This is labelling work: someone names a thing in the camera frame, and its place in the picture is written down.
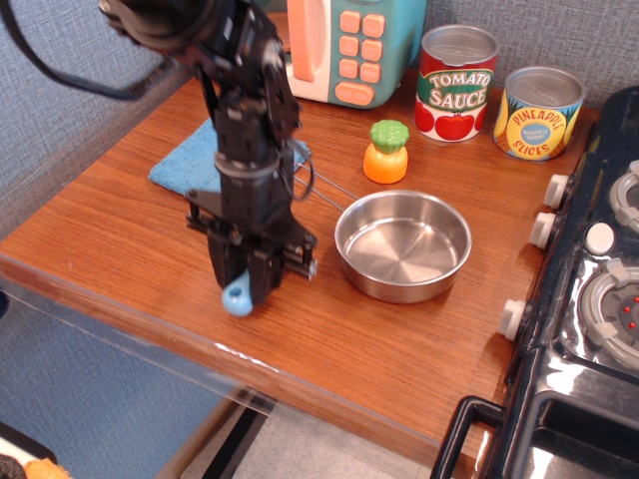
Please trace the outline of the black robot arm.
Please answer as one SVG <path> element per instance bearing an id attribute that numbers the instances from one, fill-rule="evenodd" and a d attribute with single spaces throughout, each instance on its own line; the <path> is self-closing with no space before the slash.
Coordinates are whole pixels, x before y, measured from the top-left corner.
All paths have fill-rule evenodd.
<path id="1" fill-rule="evenodd" d="M 103 1 L 134 43 L 189 67 L 201 84 L 218 147 L 217 192 L 190 190 L 191 228 L 208 237 L 220 287 L 264 303 L 286 270 L 317 271 L 317 240 L 293 216 L 293 138 L 300 106 L 274 23 L 252 1 Z"/>

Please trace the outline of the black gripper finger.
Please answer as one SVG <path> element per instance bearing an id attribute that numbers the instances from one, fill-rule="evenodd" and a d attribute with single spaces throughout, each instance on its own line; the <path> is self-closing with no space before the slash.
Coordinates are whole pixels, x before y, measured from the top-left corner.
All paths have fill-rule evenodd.
<path id="1" fill-rule="evenodd" d="M 285 260 L 279 252 L 255 251 L 249 255 L 251 300 L 254 306 L 263 304 L 283 279 Z"/>
<path id="2" fill-rule="evenodd" d="M 227 287 L 248 268 L 246 253 L 227 237 L 208 232 L 208 248 L 218 285 Z"/>

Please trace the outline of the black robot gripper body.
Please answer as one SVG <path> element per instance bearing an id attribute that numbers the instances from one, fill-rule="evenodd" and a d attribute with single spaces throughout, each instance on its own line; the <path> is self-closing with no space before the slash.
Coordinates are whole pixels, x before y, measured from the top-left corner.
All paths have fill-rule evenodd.
<path id="1" fill-rule="evenodd" d="M 292 202 L 310 193 L 295 195 L 295 174 L 303 162 L 276 159 L 253 171 L 241 171 L 221 162 L 219 193 L 191 190 L 189 226 L 204 233 L 217 232 L 238 245 L 247 256 L 255 251 L 279 252 L 285 270 L 308 279 L 317 274 L 316 237 L 294 217 Z"/>

